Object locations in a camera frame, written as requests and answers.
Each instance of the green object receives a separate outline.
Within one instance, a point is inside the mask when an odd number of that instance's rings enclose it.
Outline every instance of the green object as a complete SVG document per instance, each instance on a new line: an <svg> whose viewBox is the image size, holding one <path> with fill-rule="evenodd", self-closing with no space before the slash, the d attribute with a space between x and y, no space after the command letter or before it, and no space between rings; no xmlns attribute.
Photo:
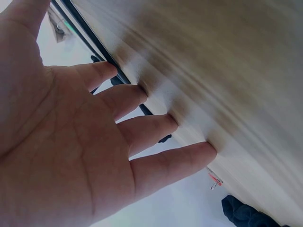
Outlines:
<svg viewBox="0 0 303 227"><path fill-rule="evenodd" d="M64 21L64 24L68 27L69 30L71 30L74 34L76 34L75 30L72 28L72 26L67 21Z"/></svg>

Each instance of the dark blue fabric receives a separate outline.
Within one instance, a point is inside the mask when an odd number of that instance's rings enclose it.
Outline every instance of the dark blue fabric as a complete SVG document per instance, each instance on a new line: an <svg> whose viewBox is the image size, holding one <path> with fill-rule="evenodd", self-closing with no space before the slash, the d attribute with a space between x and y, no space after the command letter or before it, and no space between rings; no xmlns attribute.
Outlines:
<svg viewBox="0 0 303 227"><path fill-rule="evenodd" d="M270 216L243 204L231 195L222 200L222 207L224 215L236 227L280 227Z"/></svg>

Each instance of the white floor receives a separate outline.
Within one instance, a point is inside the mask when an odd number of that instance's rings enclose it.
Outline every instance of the white floor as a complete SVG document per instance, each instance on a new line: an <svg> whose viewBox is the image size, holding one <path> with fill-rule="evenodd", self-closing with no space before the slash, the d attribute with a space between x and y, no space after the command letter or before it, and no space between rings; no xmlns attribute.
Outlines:
<svg viewBox="0 0 303 227"><path fill-rule="evenodd" d="M91 63L90 51L78 38L73 37L57 44L47 19L41 26L38 44L45 65ZM98 91L110 86L107 81ZM137 109L124 119L139 115L142 112ZM177 147L179 144L170 139L142 152L140 156ZM221 207L221 199L228 193L223 187L210 191L212 184L207 171L202 170L128 206L93 227L233 227Z"/></svg>

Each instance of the hand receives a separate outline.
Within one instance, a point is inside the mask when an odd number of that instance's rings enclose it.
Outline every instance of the hand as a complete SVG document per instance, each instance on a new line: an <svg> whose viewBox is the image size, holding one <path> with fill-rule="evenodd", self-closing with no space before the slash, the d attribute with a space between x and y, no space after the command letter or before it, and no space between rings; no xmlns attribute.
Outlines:
<svg viewBox="0 0 303 227"><path fill-rule="evenodd" d="M204 168L208 143L129 161L177 129L169 116L115 121L146 100L134 85L93 96L109 63L44 67L36 38L50 0L0 15L1 226L89 226Z"/></svg>

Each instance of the finger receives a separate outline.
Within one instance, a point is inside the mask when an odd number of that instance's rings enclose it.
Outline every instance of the finger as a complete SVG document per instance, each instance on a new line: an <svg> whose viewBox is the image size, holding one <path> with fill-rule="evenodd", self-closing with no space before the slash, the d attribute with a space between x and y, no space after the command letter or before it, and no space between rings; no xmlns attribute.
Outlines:
<svg viewBox="0 0 303 227"><path fill-rule="evenodd" d="M209 143L203 142L132 160L135 200L198 172L212 162L216 154Z"/></svg>
<svg viewBox="0 0 303 227"><path fill-rule="evenodd" d="M3 12L2 19L24 26L37 38L41 22L51 0L13 0Z"/></svg>
<svg viewBox="0 0 303 227"><path fill-rule="evenodd" d="M129 145L129 156L133 156L173 133L178 125L166 114L136 117L119 123L118 128Z"/></svg>
<svg viewBox="0 0 303 227"><path fill-rule="evenodd" d="M117 85L96 95L112 112L115 121L135 110L147 99L146 93L136 85Z"/></svg>
<svg viewBox="0 0 303 227"><path fill-rule="evenodd" d="M117 75L115 66L106 61L75 65L72 68L81 76L89 92L99 87L105 80Z"/></svg>

